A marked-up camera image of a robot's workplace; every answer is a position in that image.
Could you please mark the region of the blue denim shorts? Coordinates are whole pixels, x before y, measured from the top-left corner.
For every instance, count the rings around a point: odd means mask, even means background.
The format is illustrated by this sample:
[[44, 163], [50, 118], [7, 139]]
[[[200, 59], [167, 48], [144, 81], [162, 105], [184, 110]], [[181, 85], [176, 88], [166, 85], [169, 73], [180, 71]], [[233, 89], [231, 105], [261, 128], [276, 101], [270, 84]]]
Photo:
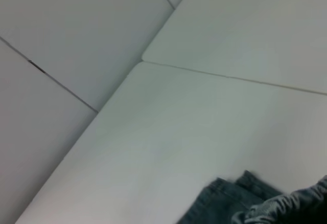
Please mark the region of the blue denim shorts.
[[177, 224], [327, 224], [327, 175], [289, 194], [249, 171], [234, 182], [217, 178]]

